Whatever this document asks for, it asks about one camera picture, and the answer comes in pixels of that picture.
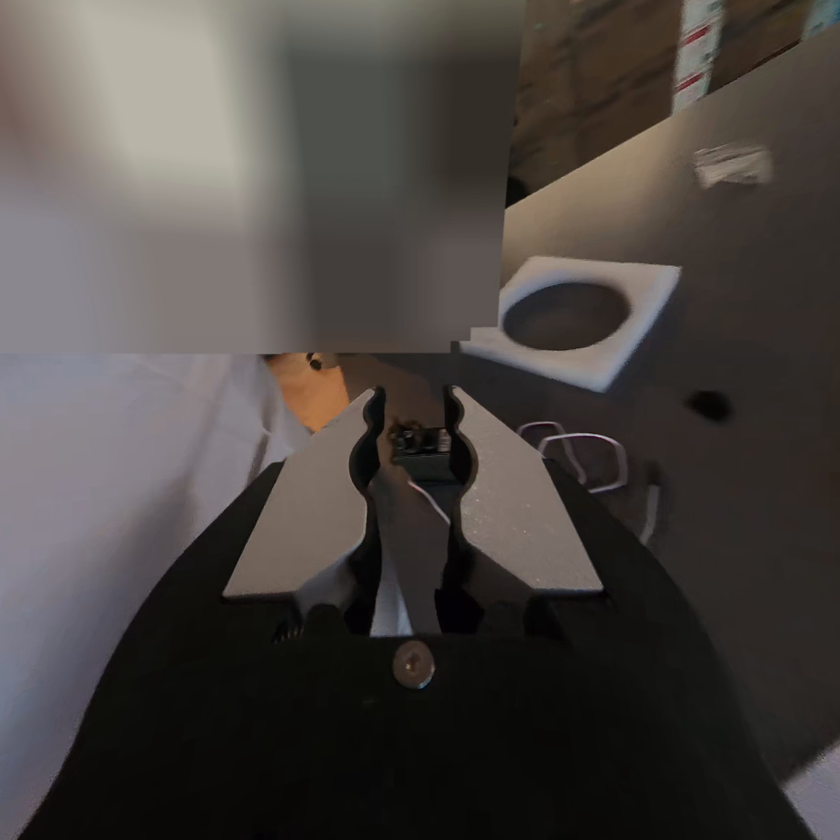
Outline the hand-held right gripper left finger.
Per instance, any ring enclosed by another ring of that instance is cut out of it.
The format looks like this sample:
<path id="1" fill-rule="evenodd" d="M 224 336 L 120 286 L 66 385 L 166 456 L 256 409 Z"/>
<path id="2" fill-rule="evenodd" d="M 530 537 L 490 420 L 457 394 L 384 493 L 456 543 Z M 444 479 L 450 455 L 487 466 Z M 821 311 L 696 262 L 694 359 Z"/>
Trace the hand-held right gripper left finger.
<path id="1" fill-rule="evenodd" d="M 371 482 L 381 469 L 385 389 L 362 392 L 280 467 L 223 592 L 227 602 L 289 602 L 373 617 L 382 541 Z"/>

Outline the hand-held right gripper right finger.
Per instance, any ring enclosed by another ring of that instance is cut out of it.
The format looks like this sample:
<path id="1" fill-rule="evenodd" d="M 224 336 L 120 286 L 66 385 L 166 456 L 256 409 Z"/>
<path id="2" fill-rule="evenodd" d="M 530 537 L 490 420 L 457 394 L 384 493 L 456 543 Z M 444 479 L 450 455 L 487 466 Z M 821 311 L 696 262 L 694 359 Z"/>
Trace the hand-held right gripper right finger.
<path id="1" fill-rule="evenodd" d="M 449 467 L 458 484 L 443 571 L 443 632 L 475 634 L 495 610 L 522 634 L 559 599 L 604 584 L 543 457 L 462 387 L 444 388 Z"/>

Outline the black servo motor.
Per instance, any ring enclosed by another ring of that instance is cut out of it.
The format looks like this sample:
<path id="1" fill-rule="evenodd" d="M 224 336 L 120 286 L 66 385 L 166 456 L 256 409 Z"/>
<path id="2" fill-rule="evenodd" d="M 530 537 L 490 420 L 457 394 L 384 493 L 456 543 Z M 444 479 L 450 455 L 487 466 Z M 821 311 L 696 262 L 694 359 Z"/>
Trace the black servo motor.
<path id="1" fill-rule="evenodd" d="M 451 437 L 446 427 L 429 427 L 414 421 L 395 420 L 387 430 L 391 462 L 417 484 L 450 485 Z"/>

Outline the small black plastic part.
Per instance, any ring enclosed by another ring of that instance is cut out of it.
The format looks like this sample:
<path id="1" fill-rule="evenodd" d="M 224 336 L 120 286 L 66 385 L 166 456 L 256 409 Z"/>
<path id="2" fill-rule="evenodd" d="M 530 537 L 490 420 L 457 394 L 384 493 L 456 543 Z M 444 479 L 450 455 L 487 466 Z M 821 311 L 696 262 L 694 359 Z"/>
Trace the small black plastic part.
<path id="1" fill-rule="evenodd" d="M 723 424 L 732 416 L 732 401 L 717 391 L 697 391 L 687 396 L 685 405 L 693 413 L 715 423 Z"/>

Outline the white foam square with hole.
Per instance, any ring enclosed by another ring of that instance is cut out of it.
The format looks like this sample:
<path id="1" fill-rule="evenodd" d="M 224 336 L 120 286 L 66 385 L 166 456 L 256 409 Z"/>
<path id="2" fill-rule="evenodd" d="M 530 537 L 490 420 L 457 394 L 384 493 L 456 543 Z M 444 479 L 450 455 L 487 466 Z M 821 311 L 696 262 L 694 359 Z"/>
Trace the white foam square with hole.
<path id="1" fill-rule="evenodd" d="M 496 327 L 473 328 L 461 353 L 597 393 L 606 392 L 654 327 L 681 268 L 651 264 L 535 256 L 502 287 Z M 627 314 L 603 339 L 580 348 L 536 349 L 505 326 L 514 307 L 556 287 L 592 285 L 617 294 Z"/>

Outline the printed instruction sheet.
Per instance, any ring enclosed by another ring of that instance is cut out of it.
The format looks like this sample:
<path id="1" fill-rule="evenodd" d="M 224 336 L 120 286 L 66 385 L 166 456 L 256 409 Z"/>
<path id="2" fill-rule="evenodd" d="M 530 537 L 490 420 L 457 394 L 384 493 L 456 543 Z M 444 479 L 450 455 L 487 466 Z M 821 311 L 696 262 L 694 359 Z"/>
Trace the printed instruction sheet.
<path id="1" fill-rule="evenodd" d="M 816 838 L 839 838 L 839 742 L 796 771 L 784 793 Z"/>

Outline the scattered clear screw bags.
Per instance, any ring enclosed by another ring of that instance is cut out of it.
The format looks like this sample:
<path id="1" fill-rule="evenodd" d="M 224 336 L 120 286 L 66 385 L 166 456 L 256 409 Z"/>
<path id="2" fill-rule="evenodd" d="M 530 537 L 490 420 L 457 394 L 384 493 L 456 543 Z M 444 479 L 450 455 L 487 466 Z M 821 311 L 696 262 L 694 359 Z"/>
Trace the scattered clear screw bags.
<path id="1" fill-rule="evenodd" d="M 694 153 L 694 172 L 704 190 L 718 184 L 766 185 L 774 176 L 770 150 L 757 143 L 727 143 Z"/>

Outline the stack of cardboard boxes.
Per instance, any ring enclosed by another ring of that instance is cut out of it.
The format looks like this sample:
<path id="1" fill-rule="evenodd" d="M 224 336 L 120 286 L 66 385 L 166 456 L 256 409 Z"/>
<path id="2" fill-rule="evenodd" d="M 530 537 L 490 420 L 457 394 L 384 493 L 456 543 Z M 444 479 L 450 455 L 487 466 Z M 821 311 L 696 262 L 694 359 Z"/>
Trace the stack of cardboard boxes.
<path id="1" fill-rule="evenodd" d="M 833 1 L 527 2 L 506 206 L 837 24 Z"/>

